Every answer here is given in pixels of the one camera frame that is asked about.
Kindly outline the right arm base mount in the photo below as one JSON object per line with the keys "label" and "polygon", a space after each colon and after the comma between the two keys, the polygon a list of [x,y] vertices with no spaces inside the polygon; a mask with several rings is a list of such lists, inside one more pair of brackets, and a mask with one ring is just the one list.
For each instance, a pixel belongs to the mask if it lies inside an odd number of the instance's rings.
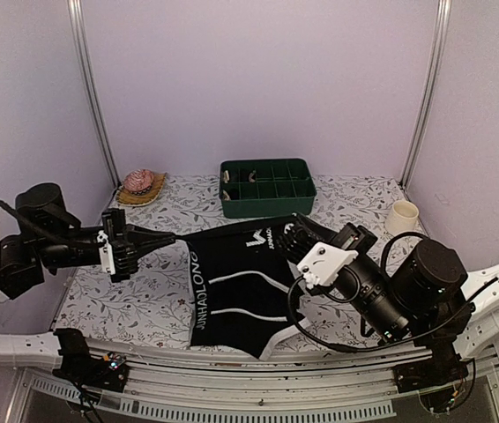
{"label": "right arm base mount", "polygon": [[392,369],[399,393],[423,390],[461,381],[469,375],[467,364],[457,354],[449,358],[432,356],[425,360],[397,365]]}

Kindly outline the front aluminium rail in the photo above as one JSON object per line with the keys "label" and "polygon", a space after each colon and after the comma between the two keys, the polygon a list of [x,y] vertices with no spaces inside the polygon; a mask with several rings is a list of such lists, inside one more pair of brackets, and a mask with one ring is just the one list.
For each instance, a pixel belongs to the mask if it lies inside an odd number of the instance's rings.
{"label": "front aluminium rail", "polygon": [[238,352],[140,347],[91,340],[93,354],[122,353],[130,369],[121,393],[94,392],[83,412],[78,391],[28,368],[7,411],[10,422],[499,422],[499,357],[487,347],[460,384],[455,409],[438,413],[448,385],[405,391],[397,366],[413,368],[428,350],[278,352],[259,361]]}

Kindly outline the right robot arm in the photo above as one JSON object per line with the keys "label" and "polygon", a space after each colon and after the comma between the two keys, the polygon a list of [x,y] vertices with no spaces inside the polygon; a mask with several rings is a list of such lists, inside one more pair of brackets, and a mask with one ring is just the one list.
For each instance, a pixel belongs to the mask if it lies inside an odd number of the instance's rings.
{"label": "right robot arm", "polygon": [[454,374],[461,355],[453,343],[477,311],[474,300],[499,282],[499,273],[474,283],[469,294],[462,287],[470,279],[458,254],[442,243],[417,234],[419,242],[393,273],[386,270],[393,241],[381,259],[368,255],[376,236],[364,226],[346,224],[337,233],[297,215],[275,245],[299,271],[312,295],[330,296],[337,290],[340,303],[349,303],[380,336],[374,351],[412,343],[432,350],[423,376],[441,384]]}

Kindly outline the cream cup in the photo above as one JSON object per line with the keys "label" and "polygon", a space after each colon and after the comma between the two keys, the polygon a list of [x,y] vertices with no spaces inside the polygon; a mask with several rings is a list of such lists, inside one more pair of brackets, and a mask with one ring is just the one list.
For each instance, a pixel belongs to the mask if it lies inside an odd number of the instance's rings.
{"label": "cream cup", "polygon": [[414,203],[398,200],[392,204],[384,228],[392,236],[410,232],[415,229],[418,218],[419,209]]}

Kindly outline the pink patterned ball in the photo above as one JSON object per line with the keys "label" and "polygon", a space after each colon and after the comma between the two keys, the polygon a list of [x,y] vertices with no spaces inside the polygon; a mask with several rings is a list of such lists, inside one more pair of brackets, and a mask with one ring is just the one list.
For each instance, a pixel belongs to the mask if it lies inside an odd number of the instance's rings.
{"label": "pink patterned ball", "polygon": [[153,172],[149,169],[138,169],[130,172],[123,181],[123,187],[130,193],[141,193],[150,190],[153,185]]}

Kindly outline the green divided storage box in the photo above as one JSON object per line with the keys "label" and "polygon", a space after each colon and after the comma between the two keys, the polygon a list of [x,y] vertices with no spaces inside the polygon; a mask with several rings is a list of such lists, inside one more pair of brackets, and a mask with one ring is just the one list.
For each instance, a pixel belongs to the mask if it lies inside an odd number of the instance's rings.
{"label": "green divided storage box", "polygon": [[[256,169],[257,182],[240,181],[242,168]],[[300,158],[227,160],[220,164],[219,198],[228,219],[309,215],[317,190],[306,160]]]}

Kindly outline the left aluminium frame post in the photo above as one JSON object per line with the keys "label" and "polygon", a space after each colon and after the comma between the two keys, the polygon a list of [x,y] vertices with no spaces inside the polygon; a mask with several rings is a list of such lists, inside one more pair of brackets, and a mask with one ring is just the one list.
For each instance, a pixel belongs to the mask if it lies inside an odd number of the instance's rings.
{"label": "left aluminium frame post", "polygon": [[115,163],[115,157],[109,143],[108,132],[101,110],[101,102],[94,80],[93,66],[86,38],[83,2],[79,0],[68,0],[67,6],[78,64],[84,83],[88,107],[93,119],[94,130],[101,149],[101,157],[107,168],[111,184],[114,189],[117,189],[120,186],[121,181]]}

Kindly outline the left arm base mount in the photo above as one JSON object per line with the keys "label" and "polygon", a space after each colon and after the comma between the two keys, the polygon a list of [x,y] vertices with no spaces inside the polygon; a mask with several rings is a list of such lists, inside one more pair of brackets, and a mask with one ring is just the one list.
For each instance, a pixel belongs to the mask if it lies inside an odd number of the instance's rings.
{"label": "left arm base mount", "polygon": [[127,358],[116,352],[108,352],[101,358],[92,356],[64,356],[62,365],[52,375],[78,387],[94,387],[123,393],[130,368]]}

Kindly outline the black white-banded underwear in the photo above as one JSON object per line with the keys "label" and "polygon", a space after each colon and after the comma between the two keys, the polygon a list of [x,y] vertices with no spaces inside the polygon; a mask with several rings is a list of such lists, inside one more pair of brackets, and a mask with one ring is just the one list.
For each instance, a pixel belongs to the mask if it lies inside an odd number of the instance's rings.
{"label": "black white-banded underwear", "polygon": [[190,344],[225,346],[267,360],[275,346],[307,328],[291,314],[287,296],[302,296],[279,239],[294,216],[258,219],[188,234],[194,311]]}

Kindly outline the aluminium frame post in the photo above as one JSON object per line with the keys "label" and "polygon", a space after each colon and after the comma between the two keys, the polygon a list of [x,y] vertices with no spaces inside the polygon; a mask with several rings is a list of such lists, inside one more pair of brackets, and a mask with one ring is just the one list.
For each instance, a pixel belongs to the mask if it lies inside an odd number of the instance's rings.
{"label": "aluminium frame post", "polygon": [[67,6],[78,64],[84,83],[88,107],[93,119],[94,130],[101,149],[101,157],[107,168],[111,184],[114,189],[117,189],[120,186],[121,181],[115,163],[115,157],[109,143],[108,132],[101,110],[101,102],[94,80],[93,66],[86,38],[83,2],[79,0],[68,0]]}
{"label": "aluminium frame post", "polygon": [[427,76],[422,91],[419,112],[413,129],[412,140],[399,181],[404,191],[408,190],[408,187],[413,180],[413,174],[427,130],[447,42],[448,27],[451,17],[451,4],[451,0],[439,0],[437,2],[436,21],[429,53]]}

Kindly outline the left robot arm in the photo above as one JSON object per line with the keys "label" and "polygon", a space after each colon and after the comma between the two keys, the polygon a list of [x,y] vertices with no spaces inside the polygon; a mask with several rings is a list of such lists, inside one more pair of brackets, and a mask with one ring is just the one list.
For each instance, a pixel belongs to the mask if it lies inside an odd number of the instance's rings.
{"label": "left robot arm", "polygon": [[[17,195],[13,206],[0,200],[0,304],[60,269],[98,265],[111,282],[128,280],[143,256],[177,239],[128,223],[117,208],[103,212],[100,226],[83,226],[67,211],[60,186],[40,183]],[[0,366],[45,368],[68,380],[91,382],[121,365],[114,356],[94,358],[79,330],[0,335]]]}

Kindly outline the right aluminium frame post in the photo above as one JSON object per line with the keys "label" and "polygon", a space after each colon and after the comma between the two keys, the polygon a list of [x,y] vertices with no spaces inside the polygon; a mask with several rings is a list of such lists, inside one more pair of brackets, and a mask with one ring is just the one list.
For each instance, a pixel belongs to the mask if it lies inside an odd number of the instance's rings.
{"label": "right aluminium frame post", "polygon": [[451,17],[451,4],[451,0],[439,0],[437,2],[436,21],[429,53],[427,76],[422,91],[419,112],[413,129],[412,140],[399,181],[404,191],[408,190],[408,187],[413,180],[413,174],[427,130],[447,42],[448,27]]}

